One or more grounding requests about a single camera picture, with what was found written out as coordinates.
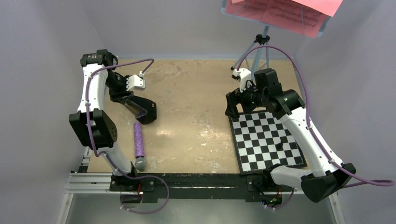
chessboard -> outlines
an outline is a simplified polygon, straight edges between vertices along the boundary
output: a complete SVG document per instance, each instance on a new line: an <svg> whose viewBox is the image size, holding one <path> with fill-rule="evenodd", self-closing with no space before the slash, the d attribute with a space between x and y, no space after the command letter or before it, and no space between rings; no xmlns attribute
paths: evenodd
<svg viewBox="0 0 396 224"><path fill-rule="evenodd" d="M238 120L229 120L242 175L261 173L278 163L293 168L307 166L296 140L271 113L241 113Z"/></svg>

table surface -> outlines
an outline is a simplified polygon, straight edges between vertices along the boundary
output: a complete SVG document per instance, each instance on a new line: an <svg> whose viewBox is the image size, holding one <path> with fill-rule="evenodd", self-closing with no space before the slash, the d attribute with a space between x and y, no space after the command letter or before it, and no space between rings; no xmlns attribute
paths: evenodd
<svg viewBox="0 0 396 224"><path fill-rule="evenodd" d="M126 63L132 60L121 60ZM226 94L239 82L231 78L234 60L156 60L145 74L146 89L134 94L157 103L157 120L143 125L147 173L239 173L226 110ZM270 61L283 90L300 93L290 61ZM145 63L117 68L138 74ZM107 97L105 112L118 130L118 144L132 161L134 115ZM91 157L87 172L111 172Z"/></svg>

